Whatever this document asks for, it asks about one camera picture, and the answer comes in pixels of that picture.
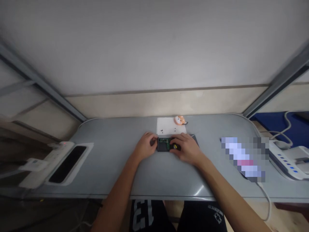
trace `hand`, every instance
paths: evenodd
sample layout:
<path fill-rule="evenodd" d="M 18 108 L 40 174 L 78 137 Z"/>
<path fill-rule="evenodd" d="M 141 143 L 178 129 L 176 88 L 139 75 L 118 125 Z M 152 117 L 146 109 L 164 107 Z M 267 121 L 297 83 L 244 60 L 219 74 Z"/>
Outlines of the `hand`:
<path fill-rule="evenodd" d="M 156 134 L 146 132 L 138 141 L 132 156 L 136 157 L 139 161 L 151 156 L 157 148 L 157 138 L 158 136 Z"/>
<path fill-rule="evenodd" d="M 178 156 L 181 161 L 187 162 L 194 166 L 199 165 L 208 158 L 201 152 L 195 140 L 188 134 L 181 133 L 173 135 L 170 144 L 177 143 L 181 146 L 181 151 L 171 149 L 170 152 Z"/>

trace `gray table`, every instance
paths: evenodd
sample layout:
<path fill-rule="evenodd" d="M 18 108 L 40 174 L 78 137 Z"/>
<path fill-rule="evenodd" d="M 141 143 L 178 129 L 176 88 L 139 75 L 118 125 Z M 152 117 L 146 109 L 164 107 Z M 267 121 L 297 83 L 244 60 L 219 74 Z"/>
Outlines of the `gray table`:
<path fill-rule="evenodd" d="M 225 158 L 221 137 L 257 137 L 246 119 L 229 114 L 185 116 L 187 132 L 195 134 L 201 150 L 244 198 L 266 201 L 261 189 L 244 179 Z M 94 147 L 74 181 L 68 186 L 42 185 L 29 197 L 105 198 L 127 158 L 145 131 L 156 132 L 157 117 L 98 119 L 85 123 L 71 138 L 74 143 L 93 142 Z M 275 202 L 309 202 L 309 182 L 290 181 L 269 164 L 264 188 Z M 156 152 L 141 162 L 131 198 L 165 200 L 213 200 L 198 171 L 173 154 Z"/>

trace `leg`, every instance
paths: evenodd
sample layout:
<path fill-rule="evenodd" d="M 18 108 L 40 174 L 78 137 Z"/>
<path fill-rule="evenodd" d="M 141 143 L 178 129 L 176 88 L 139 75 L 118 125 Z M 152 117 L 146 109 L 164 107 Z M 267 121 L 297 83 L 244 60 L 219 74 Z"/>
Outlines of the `leg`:
<path fill-rule="evenodd" d="M 176 232 L 168 220 L 163 201 L 133 200 L 130 216 L 130 232 Z"/>
<path fill-rule="evenodd" d="M 178 232 L 227 232 L 219 204 L 216 201 L 185 201 Z"/>

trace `orange figurine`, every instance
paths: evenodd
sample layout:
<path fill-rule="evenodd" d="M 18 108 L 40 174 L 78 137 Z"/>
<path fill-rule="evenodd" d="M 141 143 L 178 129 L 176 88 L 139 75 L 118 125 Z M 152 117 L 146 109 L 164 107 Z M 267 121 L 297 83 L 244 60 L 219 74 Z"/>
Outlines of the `orange figurine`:
<path fill-rule="evenodd" d="M 187 125 L 188 122 L 185 121 L 184 117 L 183 116 L 176 116 L 174 118 L 174 121 L 175 123 L 178 125 L 178 126 L 181 126 L 181 125 Z"/>

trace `person's right hand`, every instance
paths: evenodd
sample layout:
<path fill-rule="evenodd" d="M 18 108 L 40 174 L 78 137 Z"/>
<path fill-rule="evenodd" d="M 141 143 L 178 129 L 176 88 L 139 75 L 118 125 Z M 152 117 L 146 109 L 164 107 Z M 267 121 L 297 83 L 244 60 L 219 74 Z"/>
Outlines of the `person's right hand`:
<path fill-rule="evenodd" d="M 207 159 L 190 135 L 181 133 L 173 135 L 172 138 L 174 139 L 171 140 L 170 144 L 179 144 L 181 146 L 181 151 L 171 149 L 170 152 L 177 155 L 180 160 L 197 166 Z"/>

